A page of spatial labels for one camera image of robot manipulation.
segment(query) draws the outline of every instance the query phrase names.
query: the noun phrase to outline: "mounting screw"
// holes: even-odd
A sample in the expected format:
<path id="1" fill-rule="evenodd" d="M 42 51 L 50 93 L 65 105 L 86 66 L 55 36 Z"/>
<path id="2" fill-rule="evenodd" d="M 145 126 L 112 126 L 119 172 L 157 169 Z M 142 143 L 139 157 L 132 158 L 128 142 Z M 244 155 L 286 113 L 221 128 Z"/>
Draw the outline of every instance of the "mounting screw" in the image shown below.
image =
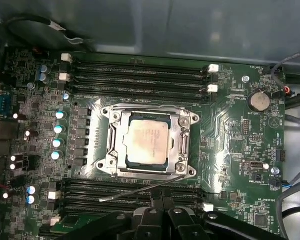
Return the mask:
<path id="1" fill-rule="evenodd" d="M 249 76 L 243 76 L 242 77 L 242 82 L 244 82 L 245 84 L 247 84 L 250 81 L 250 77 Z"/>
<path id="2" fill-rule="evenodd" d="M 187 127 L 189 125 L 189 120 L 186 117 L 180 117 L 179 124 L 181 127 Z"/>
<path id="3" fill-rule="evenodd" d="M 214 214 L 214 213 L 211 213 L 211 214 L 208 215 L 208 218 L 210 218 L 210 219 L 217 219 L 218 216 L 216 214 Z"/>
<path id="4" fill-rule="evenodd" d="M 112 120 L 114 122 L 118 122 L 120 120 L 120 118 L 121 118 L 121 116 L 120 116 L 119 113 L 115 112 L 115 113 L 112 114 Z"/>
<path id="5" fill-rule="evenodd" d="M 176 208 L 175 210 L 173 210 L 176 214 L 180 214 L 182 213 L 182 210 L 180 208 Z"/>
<path id="6" fill-rule="evenodd" d="M 183 164 L 183 163 L 178 163 L 177 165 L 176 165 L 176 170 L 178 171 L 178 172 L 184 172 L 185 170 L 186 170 L 186 166 Z"/>

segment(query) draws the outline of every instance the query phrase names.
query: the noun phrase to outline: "chip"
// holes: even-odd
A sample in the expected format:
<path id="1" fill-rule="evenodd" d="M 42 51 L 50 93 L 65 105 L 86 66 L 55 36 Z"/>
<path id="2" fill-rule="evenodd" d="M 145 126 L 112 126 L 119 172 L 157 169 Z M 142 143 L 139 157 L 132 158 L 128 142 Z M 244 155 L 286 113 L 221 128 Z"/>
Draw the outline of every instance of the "chip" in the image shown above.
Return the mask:
<path id="1" fill-rule="evenodd" d="M 226 191 L 222 191 L 220 193 L 220 199 L 227 199 L 228 198 L 228 193 Z"/>
<path id="2" fill-rule="evenodd" d="M 44 125 L 44 128 L 45 128 L 46 130 L 51 130 L 52 127 L 53 127 L 52 123 L 46 123 L 46 124 Z"/>
<path id="3" fill-rule="evenodd" d="M 43 183 L 41 184 L 41 188 L 43 188 L 43 189 L 49 188 L 49 183 L 48 183 L 48 182 L 43 182 Z"/>
<path id="4" fill-rule="evenodd" d="M 30 146 L 29 151 L 30 151 L 30 152 L 35 152 L 36 149 L 37 149 L 36 146 Z"/>
<path id="5" fill-rule="evenodd" d="M 254 215 L 254 225 L 257 227 L 266 227 L 268 225 L 267 216 L 261 214 Z"/>
<path id="6" fill-rule="evenodd" d="M 45 168 L 45 170 L 44 170 L 44 173 L 46 174 L 46 175 L 51 175 L 52 174 L 52 168 L 51 167 L 46 167 Z"/>
<path id="7" fill-rule="evenodd" d="M 40 106 L 40 103 L 39 103 L 39 102 L 34 102 L 34 103 L 32 103 L 32 108 L 33 108 L 33 109 L 38 109 L 39 106 Z"/>
<path id="8" fill-rule="evenodd" d="M 164 165 L 169 147 L 169 126 L 163 121 L 133 120 L 124 137 L 128 161 L 145 165 Z"/>
<path id="9" fill-rule="evenodd" d="M 230 200 L 236 201 L 238 198 L 238 194 L 236 192 L 230 192 Z"/>
<path id="10" fill-rule="evenodd" d="M 40 201 L 40 207 L 46 208 L 48 206 L 48 202 L 45 200 Z"/>

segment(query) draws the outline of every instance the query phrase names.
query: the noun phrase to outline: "blue capacitor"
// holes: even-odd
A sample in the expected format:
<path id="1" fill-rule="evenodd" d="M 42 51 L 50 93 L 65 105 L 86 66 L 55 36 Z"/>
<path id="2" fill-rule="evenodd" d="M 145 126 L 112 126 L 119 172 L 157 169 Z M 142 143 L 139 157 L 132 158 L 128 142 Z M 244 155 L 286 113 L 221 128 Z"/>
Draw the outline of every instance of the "blue capacitor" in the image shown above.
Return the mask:
<path id="1" fill-rule="evenodd" d="M 34 186 L 30 186 L 26 189 L 26 192 L 30 195 L 35 194 L 36 193 L 36 188 Z"/>
<path id="2" fill-rule="evenodd" d="M 35 203 L 35 197 L 34 196 L 28 196 L 26 199 L 25 199 L 25 202 L 27 203 L 27 204 L 34 204 Z"/>

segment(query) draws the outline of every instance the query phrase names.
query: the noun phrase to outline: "solid capacitor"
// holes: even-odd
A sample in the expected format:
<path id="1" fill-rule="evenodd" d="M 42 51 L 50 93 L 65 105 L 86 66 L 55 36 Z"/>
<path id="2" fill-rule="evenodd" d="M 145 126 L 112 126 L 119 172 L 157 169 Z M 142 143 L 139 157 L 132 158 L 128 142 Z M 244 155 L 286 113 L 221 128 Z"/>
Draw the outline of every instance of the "solid capacitor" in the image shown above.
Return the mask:
<path id="1" fill-rule="evenodd" d="M 12 162 L 15 162 L 15 161 L 23 161 L 24 160 L 24 156 L 23 155 L 12 155 L 11 157 L 10 157 L 10 160 L 12 161 Z"/>
<path id="2" fill-rule="evenodd" d="M 32 194 L 35 194 L 36 193 L 36 188 L 34 186 L 29 186 L 27 189 L 26 189 L 26 192 L 30 195 Z"/>
<path id="3" fill-rule="evenodd" d="M 38 137 L 39 133 L 38 133 L 38 131 L 35 131 L 35 130 L 27 130 L 27 131 L 25 131 L 24 135 L 26 137 Z"/>
<path id="4" fill-rule="evenodd" d="M 57 126 L 54 127 L 54 132 L 56 134 L 62 134 L 62 133 L 65 132 L 65 130 L 66 130 L 66 128 L 64 126 L 61 126 L 61 125 L 57 125 Z"/>
<path id="5" fill-rule="evenodd" d="M 25 202 L 27 203 L 27 204 L 34 204 L 35 203 L 35 201 L 36 201 L 36 199 L 35 199 L 35 197 L 34 196 L 28 196 L 26 199 L 25 199 Z"/>
<path id="6" fill-rule="evenodd" d="M 54 151 L 51 153 L 52 160 L 58 160 L 61 159 L 64 156 L 64 153 L 62 151 Z"/>
<path id="7" fill-rule="evenodd" d="M 42 74 L 49 75 L 51 73 L 51 69 L 47 65 L 42 65 L 40 68 L 40 72 Z"/>
<path id="8" fill-rule="evenodd" d="M 53 140 L 52 142 L 52 145 L 55 147 L 55 148 L 59 148 L 61 146 L 63 146 L 65 144 L 65 141 L 63 139 L 55 139 Z"/>
<path id="9" fill-rule="evenodd" d="M 67 113 L 64 111 L 57 111 L 55 113 L 56 119 L 65 119 L 67 117 Z"/>
<path id="10" fill-rule="evenodd" d="M 47 84 L 49 83 L 50 79 L 46 74 L 41 73 L 39 76 L 39 81 L 43 82 L 44 84 Z"/>

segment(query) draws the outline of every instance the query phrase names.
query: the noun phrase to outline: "green circuit board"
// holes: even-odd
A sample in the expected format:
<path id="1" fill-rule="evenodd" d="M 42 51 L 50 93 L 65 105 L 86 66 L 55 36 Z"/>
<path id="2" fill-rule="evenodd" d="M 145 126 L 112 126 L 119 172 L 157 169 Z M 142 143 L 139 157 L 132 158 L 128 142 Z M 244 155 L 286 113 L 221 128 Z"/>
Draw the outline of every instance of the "green circuit board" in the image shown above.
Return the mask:
<path id="1" fill-rule="evenodd" d="M 134 98 L 120 94 L 117 96 L 85 93 L 82 91 L 83 87 L 75 90 L 76 83 L 74 86 L 69 83 L 68 88 L 59 86 L 60 52 L 50 52 L 46 58 L 35 58 L 27 50 L 8 48 L 5 68 L 0 77 L 3 81 L 8 77 L 10 81 L 11 79 L 15 81 L 14 85 L 6 87 L 12 95 L 11 105 L 14 112 L 19 111 L 27 116 L 27 121 L 20 124 L 20 138 L 13 142 L 11 154 L 35 154 L 40 156 L 40 161 L 35 171 L 26 173 L 27 187 L 38 186 L 39 189 L 35 194 L 35 203 L 31 205 L 26 203 L 25 189 L 20 189 L 19 195 L 0 202 L 2 209 L 6 211 L 2 230 L 3 239 L 30 240 L 38 236 L 43 239 L 53 239 L 55 236 L 47 234 L 47 231 L 55 234 L 68 233 L 102 216 L 103 213 L 95 209 L 113 207 L 111 203 L 103 206 L 91 203 L 91 211 L 81 215 L 82 209 L 76 205 L 77 201 L 85 203 L 87 198 L 92 199 L 97 194 L 90 192 L 90 195 L 78 199 L 71 196 L 69 201 L 75 199 L 76 202 L 68 208 L 61 204 L 58 209 L 51 210 L 48 208 L 51 182 L 61 182 L 64 179 L 70 179 L 71 182 L 71 179 L 75 179 L 71 183 L 73 185 L 69 187 L 69 193 L 75 191 L 76 187 L 79 188 L 80 181 L 93 180 L 96 183 L 122 184 L 122 191 L 126 191 L 127 186 L 152 183 L 149 180 L 113 179 L 97 170 L 95 162 L 104 158 L 107 150 L 108 119 L 102 116 L 101 109 L 119 103 L 174 105 L 185 107 L 199 115 L 200 122 L 192 125 L 190 129 L 189 147 L 189 164 L 196 169 L 197 175 L 173 183 L 172 186 L 184 191 L 193 188 L 202 189 L 204 192 L 201 196 L 202 201 L 195 204 L 196 208 L 202 209 L 204 203 L 211 203 L 216 210 L 229 216 L 272 233 L 280 233 L 275 216 L 275 202 L 282 192 L 282 187 L 273 184 L 273 181 L 281 180 L 282 174 L 273 175 L 272 169 L 275 167 L 282 171 L 283 167 L 285 100 L 272 97 L 272 94 L 280 91 L 280 87 L 269 74 L 264 74 L 263 66 L 101 53 L 71 52 L 70 54 L 78 62 L 121 64 L 123 68 L 128 65 L 136 66 L 137 63 L 138 66 L 160 66 L 172 70 L 180 68 L 186 71 L 186 69 L 202 69 L 203 66 L 215 64 L 218 65 L 218 71 L 211 74 L 210 81 L 217 85 L 218 89 L 217 92 L 208 93 L 204 101 L 197 101 L 197 96 L 193 97 L 196 101 L 192 101 L 189 97 L 192 93 L 184 93 L 188 87 L 184 87 L 184 92 L 177 93 L 182 82 L 180 86 L 174 85 L 177 89 L 174 93 L 175 97 L 170 97 L 170 92 L 175 91 L 171 90 L 165 99 L 152 97 L 154 95 L 151 94 L 147 96 L 148 92 L 138 95 L 138 91 L 135 91 L 138 97 Z M 51 69 L 46 84 L 38 81 L 38 69 L 42 65 L 47 65 Z M 285 80 L 284 74 L 281 75 L 281 79 Z M 29 90 L 28 83 L 34 83 L 35 88 Z M 163 87 L 168 85 L 164 80 L 162 84 L 159 86 L 158 93 L 162 91 L 162 95 L 165 95 L 168 90 L 163 90 Z M 91 83 L 88 88 L 98 88 L 99 92 L 108 93 L 111 86 L 99 87 Z M 120 87 L 114 89 L 117 91 L 116 94 L 123 92 Z M 248 105 L 249 98 L 256 91 L 269 95 L 270 106 L 265 111 L 253 111 Z M 71 98 L 64 100 L 64 93 L 71 93 Z M 66 118 L 57 120 L 56 111 L 67 113 Z M 54 133 L 56 125 L 64 126 L 65 131 L 56 135 Z M 24 131 L 29 128 L 38 131 L 39 136 L 25 141 Z M 78 129 L 89 130 L 89 135 L 83 137 L 88 139 L 88 145 L 76 145 L 74 136 L 78 134 Z M 65 145 L 58 149 L 64 157 L 57 161 L 51 159 L 51 153 L 56 150 L 52 145 L 55 138 L 65 141 Z M 74 164 L 74 152 L 78 148 L 87 151 L 85 166 Z M 8 181 L 9 178 L 10 174 L 7 174 L 6 180 Z M 102 186 L 102 188 L 110 187 L 110 184 Z M 119 193 L 120 185 L 111 191 Z M 184 205 L 192 207 L 192 203 L 187 199 L 187 193 L 182 194 L 180 199 L 187 201 Z M 143 207 L 145 202 L 146 200 L 144 202 L 138 200 L 130 205 L 127 200 L 119 199 L 115 204 L 117 206 L 118 203 L 127 204 L 129 206 L 127 212 L 129 212 L 130 207 L 131 209 Z M 42 231 L 43 234 L 40 235 L 40 229 L 50 225 L 51 218 L 57 216 L 62 208 L 77 216 L 76 222 L 70 226 L 65 225 L 63 221 L 66 218 L 64 218 L 52 228 Z"/>

